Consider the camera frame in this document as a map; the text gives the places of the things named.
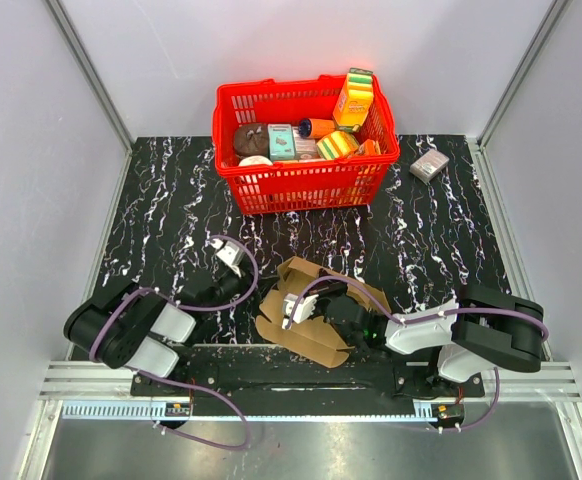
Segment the brown cardboard box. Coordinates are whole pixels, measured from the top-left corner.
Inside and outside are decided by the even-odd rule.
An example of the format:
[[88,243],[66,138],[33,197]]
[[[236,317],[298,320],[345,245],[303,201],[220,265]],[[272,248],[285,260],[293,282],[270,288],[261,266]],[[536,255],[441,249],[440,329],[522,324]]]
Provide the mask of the brown cardboard box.
[[335,273],[298,256],[280,264],[278,281],[261,301],[255,326],[263,339],[324,367],[336,368],[349,358],[353,348],[325,321],[318,301],[309,294],[298,307],[285,300],[299,295],[321,272]]

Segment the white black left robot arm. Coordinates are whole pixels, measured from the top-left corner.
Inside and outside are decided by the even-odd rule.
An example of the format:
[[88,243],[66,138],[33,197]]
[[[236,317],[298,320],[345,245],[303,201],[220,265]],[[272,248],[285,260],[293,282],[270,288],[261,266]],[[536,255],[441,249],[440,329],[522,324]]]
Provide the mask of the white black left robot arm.
[[206,315],[241,297],[252,282],[253,270],[245,266],[222,267],[217,276],[196,271],[180,294],[167,300],[128,277],[116,277],[70,314],[63,334],[90,360],[147,372],[164,394],[177,395],[188,373],[168,344],[186,343],[202,330]]

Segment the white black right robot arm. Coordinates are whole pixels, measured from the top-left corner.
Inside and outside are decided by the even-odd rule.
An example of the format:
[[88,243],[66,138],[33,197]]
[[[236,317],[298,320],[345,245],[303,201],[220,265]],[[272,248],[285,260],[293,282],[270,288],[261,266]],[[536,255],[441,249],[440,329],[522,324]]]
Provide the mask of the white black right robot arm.
[[387,316],[379,303],[364,306],[331,281],[318,296],[315,315],[334,327],[349,347],[368,355],[433,353],[427,387],[447,396],[484,370],[536,373],[548,339],[539,304],[481,285],[467,285],[457,296],[420,313]]

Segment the teal small carton box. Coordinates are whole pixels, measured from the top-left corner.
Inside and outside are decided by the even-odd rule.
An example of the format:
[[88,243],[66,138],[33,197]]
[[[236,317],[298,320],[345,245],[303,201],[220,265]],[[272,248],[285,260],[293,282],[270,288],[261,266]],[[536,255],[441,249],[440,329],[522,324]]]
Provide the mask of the teal small carton box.
[[269,158],[272,162],[294,160],[296,156],[293,128],[291,124],[270,123]]

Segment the pink small food box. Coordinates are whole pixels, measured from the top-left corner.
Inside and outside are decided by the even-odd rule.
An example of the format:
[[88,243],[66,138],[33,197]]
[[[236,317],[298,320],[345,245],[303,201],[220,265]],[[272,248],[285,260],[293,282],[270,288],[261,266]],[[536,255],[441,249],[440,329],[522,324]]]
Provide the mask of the pink small food box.
[[319,159],[317,142],[311,138],[304,138],[299,133],[299,128],[292,127],[295,159],[299,161]]

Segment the tall orange sponge box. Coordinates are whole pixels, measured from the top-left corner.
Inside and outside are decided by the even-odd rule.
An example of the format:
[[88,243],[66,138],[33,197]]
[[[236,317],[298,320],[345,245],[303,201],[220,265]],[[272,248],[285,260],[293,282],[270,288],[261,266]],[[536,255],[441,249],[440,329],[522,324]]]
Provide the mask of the tall orange sponge box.
[[361,130],[374,100],[373,72],[351,68],[333,110],[333,121],[338,130]]

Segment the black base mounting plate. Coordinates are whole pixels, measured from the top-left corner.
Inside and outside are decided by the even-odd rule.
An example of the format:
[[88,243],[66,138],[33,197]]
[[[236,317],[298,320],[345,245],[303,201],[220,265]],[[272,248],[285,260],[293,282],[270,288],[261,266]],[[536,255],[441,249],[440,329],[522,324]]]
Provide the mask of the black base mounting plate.
[[170,378],[226,395],[246,390],[299,392],[318,389],[365,390],[417,400],[485,396],[479,374],[460,385],[434,375],[425,357],[415,359],[374,351],[355,352],[336,367],[325,367],[275,345],[195,345],[178,347],[180,360]]

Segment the white round lid container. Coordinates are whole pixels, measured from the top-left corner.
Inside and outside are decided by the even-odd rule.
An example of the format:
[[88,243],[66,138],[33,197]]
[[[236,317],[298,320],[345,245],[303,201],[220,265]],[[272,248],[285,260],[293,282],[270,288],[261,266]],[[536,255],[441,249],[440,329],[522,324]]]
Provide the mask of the white round lid container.
[[248,157],[241,159],[239,162],[240,167],[251,167],[251,166],[259,166],[259,165],[272,166],[273,162],[269,158],[267,158],[266,156],[263,156],[263,155],[248,156]]

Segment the brown round chocolate cake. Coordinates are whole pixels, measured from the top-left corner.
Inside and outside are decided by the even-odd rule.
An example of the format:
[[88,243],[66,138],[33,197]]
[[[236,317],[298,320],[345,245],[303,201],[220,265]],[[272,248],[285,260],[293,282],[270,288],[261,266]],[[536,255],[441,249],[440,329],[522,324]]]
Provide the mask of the brown round chocolate cake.
[[269,156],[269,132],[266,123],[241,125],[233,136],[233,149],[239,157]]

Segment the white wrapped tissue pack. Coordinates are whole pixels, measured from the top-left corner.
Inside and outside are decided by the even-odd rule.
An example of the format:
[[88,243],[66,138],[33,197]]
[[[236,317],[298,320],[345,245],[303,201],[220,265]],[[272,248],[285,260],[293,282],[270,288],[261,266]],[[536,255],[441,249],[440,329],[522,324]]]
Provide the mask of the white wrapped tissue pack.
[[448,165],[449,158],[436,149],[430,149],[409,167],[409,172],[425,184],[441,173]]

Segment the orange snack packet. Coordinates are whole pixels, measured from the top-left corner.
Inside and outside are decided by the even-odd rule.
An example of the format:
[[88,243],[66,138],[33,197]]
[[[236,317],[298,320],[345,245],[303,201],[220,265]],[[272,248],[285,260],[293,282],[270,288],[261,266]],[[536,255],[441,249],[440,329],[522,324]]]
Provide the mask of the orange snack packet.
[[382,151],[376,140],[367,139],[362,142],[355,150],[352,150],[347,158],[369,157],[381,155]]

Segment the yellow green sponge pack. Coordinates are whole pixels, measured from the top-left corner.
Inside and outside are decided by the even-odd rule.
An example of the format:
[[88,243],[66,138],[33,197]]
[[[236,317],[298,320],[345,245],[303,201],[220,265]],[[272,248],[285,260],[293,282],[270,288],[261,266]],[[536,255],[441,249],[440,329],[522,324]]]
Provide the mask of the yellow green sponge pack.
[[359,148],[357,139],[346,131],[334,131],[316,143],[318,154],[324,160],[348,158]]

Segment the red plastic shopping basket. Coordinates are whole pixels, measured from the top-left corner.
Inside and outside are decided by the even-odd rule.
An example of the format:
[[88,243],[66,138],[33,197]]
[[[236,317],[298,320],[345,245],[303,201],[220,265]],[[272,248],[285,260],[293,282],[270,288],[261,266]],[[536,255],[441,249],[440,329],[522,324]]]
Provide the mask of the red plastic shopping basket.
[[224,84],[212,140],[217,173],[245,215],[372,202],[400,148],[377,77]]

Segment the orange cylindrical can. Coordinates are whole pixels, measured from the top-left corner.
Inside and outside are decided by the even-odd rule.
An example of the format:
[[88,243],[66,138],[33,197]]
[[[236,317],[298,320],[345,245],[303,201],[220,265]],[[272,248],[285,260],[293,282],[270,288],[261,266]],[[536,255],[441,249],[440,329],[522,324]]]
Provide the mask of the orange cylindrical can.
[[335,122],[328,119],[303,118],[298,125],[299,135],[307,139],[321,139],[336,130]]

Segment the aluminium frame rail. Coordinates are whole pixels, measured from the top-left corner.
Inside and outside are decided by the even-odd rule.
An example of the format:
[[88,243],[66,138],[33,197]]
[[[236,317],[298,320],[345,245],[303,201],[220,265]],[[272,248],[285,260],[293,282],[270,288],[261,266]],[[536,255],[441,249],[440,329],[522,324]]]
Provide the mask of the aluminium frame rail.
[[240,387],[227,393],[235,403],[203,392],[170,393],[165,387],[86,361],[50,364],[40,399],[55,401],[63,417],[101,420],[250,422],[433,422],[435,407],[499,403],[576,403],[581,396],[571,367],[548,362],[530,375],[485,372],[460,395],[424,399],[393,397],[370,387]]

